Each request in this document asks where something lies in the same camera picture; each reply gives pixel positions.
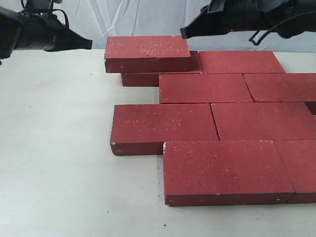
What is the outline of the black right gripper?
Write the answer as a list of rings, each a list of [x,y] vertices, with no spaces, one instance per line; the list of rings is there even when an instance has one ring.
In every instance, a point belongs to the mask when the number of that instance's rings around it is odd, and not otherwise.
[[[272,25],[268,15],[278,6],[277,0],[212,0],[189,25],[180,29],[181,36],[190,39],[266,30]]]

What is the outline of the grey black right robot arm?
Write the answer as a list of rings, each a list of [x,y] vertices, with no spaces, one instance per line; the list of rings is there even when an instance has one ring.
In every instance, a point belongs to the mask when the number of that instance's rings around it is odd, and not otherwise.
[[[183,39],[269,31],[284,39],[316,30],[314,0],[213,0],[181,28]]]

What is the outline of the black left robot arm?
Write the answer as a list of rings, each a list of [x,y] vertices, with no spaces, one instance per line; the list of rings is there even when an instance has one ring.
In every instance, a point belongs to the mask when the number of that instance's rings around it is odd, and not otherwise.
[[[54,8],[61,0],[22,0],[22,10],[0,8],[0,58],[15,50],[58,52],[92,48],[92,40],[70,29],[65,11]]]

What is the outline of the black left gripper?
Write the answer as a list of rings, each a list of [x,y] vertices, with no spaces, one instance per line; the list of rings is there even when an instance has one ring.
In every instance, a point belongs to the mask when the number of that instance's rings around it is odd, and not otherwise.
[[[55,9],[29,9],[19,12],[22,30],[15,50],[44,50],[46,52],[92,49],[92,40],[70,29],[65,11],[59,10],[65,22],[58,20]]]

